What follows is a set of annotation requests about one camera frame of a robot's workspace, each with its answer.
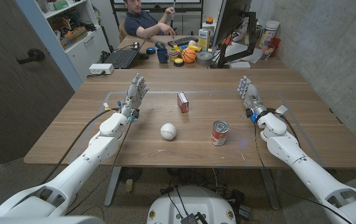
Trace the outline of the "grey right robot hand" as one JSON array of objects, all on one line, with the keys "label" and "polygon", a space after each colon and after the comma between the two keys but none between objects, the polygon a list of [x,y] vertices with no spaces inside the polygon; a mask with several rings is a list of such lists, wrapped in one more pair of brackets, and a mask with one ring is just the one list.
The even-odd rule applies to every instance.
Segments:
[{"label": "grey right robot hand", "polygon": [[240,79],[237,91],[245,105],[246,116],[252,121],[255,121],[260,114],[267,110],[261,101],[258,90],[248,77],[244,76]]}]

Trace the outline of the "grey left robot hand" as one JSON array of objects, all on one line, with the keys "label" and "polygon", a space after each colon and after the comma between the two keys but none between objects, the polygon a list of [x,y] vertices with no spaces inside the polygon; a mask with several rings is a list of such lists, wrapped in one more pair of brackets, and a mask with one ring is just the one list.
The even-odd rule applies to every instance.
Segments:
[{"label": "grey left robot hand", "polygon": [[144,77],[140,77],[137,73],[127,89],[126,98],[123,101],[120,113],[127,118],[131,117],[139,109],[142,99],[148,90]]}]

